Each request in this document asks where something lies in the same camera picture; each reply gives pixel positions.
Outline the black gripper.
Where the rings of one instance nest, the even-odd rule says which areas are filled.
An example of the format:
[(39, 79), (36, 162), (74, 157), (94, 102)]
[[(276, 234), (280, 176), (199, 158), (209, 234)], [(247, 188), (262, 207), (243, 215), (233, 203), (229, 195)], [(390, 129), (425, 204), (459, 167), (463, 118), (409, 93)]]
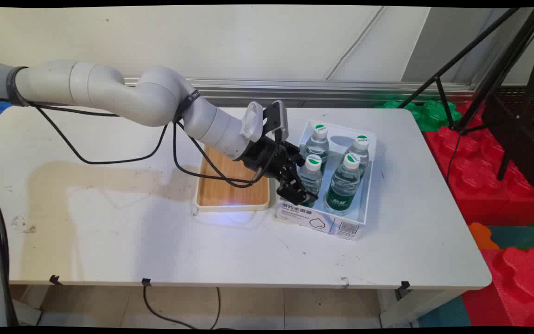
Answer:
[(239, 160), (248, 169), (261, 169), (263, 177), (278, 180), (276, 194), (281, 199), (293, 205), (318, 200), (318, 195), (307, 190), (297, 173), (297, 168), (305, 164), (305, 157), (294, 144), (262, 137), (258, 142), (251, 142)]

